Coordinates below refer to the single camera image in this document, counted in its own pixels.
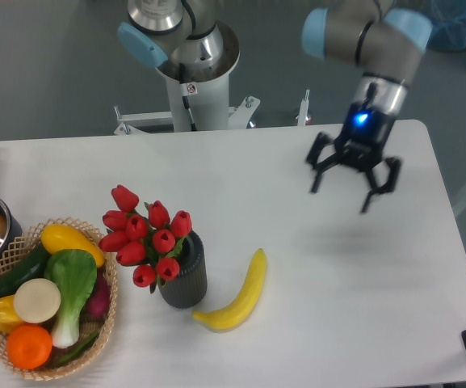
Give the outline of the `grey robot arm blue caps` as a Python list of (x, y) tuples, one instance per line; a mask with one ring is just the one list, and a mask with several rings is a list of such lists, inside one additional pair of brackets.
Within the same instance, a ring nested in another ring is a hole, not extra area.
[(363, 173), (373, 196), (393, 192), (401, 160), (385, 157), (384, 147), (409, 92), (433, 29), (417, 11), (390, 1), (342, 1), (317, 8), (304, 21), (303, 50), (322, 60), (333, 58), (363, 69), (363, 75), (336, 138), (320, 132), (305, 161), (315, 173), (312, 193), (323, 174), (336, 166)]

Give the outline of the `silver robot arm base joint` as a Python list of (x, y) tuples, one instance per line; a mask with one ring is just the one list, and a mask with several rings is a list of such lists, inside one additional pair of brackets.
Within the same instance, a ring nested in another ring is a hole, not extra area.
[(157, 68), (186, 40), (205, 36), (216, 24), (215, 1), (128, 2), (128, 21), (119, 25), (122, 46), (141, 64)]

